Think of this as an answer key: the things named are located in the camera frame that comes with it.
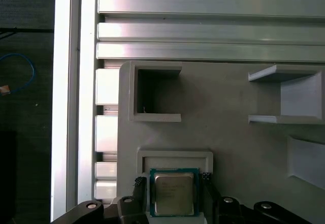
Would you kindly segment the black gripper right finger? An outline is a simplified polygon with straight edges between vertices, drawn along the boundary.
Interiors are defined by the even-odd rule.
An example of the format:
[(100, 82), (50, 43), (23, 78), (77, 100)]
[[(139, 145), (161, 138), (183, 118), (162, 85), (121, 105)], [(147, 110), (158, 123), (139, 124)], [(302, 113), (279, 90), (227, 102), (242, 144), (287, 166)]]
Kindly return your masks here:
[(266, 191), (243, 203), (222, 196), (211, 173), (201, 174), (201, 211), (206, 223), (324, 223), (324, 190), (296, 177), (293, 187)]

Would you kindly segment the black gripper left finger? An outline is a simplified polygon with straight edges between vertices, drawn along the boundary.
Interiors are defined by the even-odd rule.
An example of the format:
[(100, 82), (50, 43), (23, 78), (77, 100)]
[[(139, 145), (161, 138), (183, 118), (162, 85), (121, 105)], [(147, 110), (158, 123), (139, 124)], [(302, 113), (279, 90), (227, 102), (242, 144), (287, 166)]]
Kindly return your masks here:
[(147, 179), (137, 177), (133, 193), (105, 207), (99, 201), (85, 201), (53, 221), (70, 223), (149, 223), (146, 215)]

